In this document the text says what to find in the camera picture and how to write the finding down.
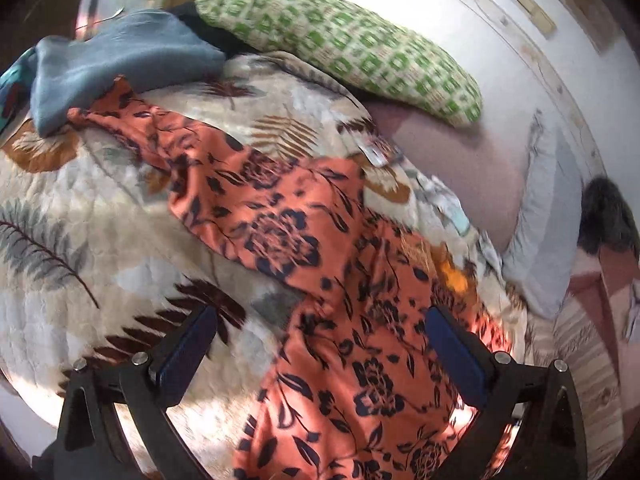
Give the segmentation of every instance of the floral comforter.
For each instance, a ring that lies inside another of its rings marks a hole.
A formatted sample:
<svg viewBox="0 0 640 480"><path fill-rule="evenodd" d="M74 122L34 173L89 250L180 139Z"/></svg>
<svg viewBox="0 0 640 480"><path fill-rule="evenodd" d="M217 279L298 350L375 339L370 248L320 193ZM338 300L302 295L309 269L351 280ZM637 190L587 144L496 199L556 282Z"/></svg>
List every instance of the floral comforter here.
<svg viewBox="0 0 640 480"><path fill-rule="evenodd" d="M273 158L352 156L366 174L365 205L444 242L438 268L447 285L477 294L522 358L526 313L487 262L486 241L473 228L457 233L420 192L428 179L409 161L374 168L360 156L356 140L375 126L334 80L272 53L229 61L220 81L143 97ZM231 478L240 430L300 293L194 238L167 210L167 175L98 128L66 126L41 139L27 119L1 151L2 371L57 425L75 359L122 361L174 329L185 307L223 300L220 337L169 416L205 468ZM254 168L252 178L267 177ZM119 415L142 469L151 469L129 413Z"/></svg>

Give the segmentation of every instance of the orange garment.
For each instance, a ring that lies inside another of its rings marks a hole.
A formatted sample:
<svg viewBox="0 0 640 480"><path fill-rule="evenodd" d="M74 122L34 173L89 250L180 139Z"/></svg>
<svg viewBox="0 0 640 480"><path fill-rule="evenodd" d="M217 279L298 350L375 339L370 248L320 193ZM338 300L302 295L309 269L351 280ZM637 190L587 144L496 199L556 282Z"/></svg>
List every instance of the orange garment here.
<svg viewBox="0 0 640 480"><path fill-rule="evenodd" d="M239 439L238 480L431 475L457 442L461 401L425 310L445 304L490 350L510 345L481 304L438 280L422 237L363 206L354 162L272 160L145 103L122 78L68 117L170 171L171 211L210 248L307 293Z"/></svg>

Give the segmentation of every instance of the pillow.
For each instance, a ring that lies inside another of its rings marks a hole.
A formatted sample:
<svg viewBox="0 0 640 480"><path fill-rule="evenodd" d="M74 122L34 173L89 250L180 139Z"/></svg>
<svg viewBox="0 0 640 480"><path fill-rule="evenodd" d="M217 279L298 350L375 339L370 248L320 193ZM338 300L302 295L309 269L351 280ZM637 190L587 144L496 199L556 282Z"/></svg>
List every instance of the pillow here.
<svg viewBox="0 0 640 480"><path fill-rule="evenodd" d="M539 316L555 319L569 285L580 229L582 179L562 133L538 111L531 125L529 173L518 225L502 255L502 275Z"/></svg>
<svg viewBox="0 0 640 480"><path fill-rule="evenodd" d="M407 105L364 101L380 134L393 140L411 163L436 175L460 199L470 222L489 233L501 253L516 231L527 166L527 132L478 129L468 136Z"/></svg>
<svg viewBox="0 0 640 480"><path fill-rule="evenodd" d="M453 126L480 116L478 83L439 46L344 0L197 0L200 17L261 51L285 50L345 83Z"/></svg>

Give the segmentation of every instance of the dark fur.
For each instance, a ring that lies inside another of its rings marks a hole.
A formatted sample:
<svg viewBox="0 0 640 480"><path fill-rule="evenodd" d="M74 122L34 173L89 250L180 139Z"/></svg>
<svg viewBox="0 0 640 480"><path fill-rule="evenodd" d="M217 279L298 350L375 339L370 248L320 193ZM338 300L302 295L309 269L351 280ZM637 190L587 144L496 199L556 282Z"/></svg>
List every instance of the dark fur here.
<svg viewBox="0 0 640 480"><path fill-rule="evenodd" d="M578 246L597 254L602 244L618 252L631 249L636 259L640 253L640 236L631 208L618 186L607 177L598 176L582 192Z"/></svg>

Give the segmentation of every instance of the metal screw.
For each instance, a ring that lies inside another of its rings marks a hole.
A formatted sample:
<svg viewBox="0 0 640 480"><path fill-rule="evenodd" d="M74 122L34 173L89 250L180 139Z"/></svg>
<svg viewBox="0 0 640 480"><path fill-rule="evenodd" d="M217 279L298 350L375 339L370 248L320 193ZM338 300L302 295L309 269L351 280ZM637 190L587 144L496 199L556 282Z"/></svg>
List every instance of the metal screw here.
<svg viewBox="0 0 640 480"><path fill-rule="evenodd" d="M507 352L496 352L494 359L501 365L508 365L511 362L511 356Z"/></svg>
<svg viewBox="0 0 640 480"><path fill-rule="evenodd" d="M564 361L562 361L562 359L556 359L554 361L554 366L556 367L556 370L558 370L559 372L565 372L569 369L567 364Z"/></svg>
<svg viewBox="0 0 640 480"><path fill-rule="evenodd" d="M133 354L131 358L131 362L136 366L143 365L147 361L149 361L149 355L146 352L138 352L137 354Z"/></svg>
<svg viewBox="0 0 640 480"><path fill-rule="evenodd" d="M74 362L74 370L76 372L84 370L85 368L86 368L86 359L84 357L81 357L77 359L76 362Z"/></svg>

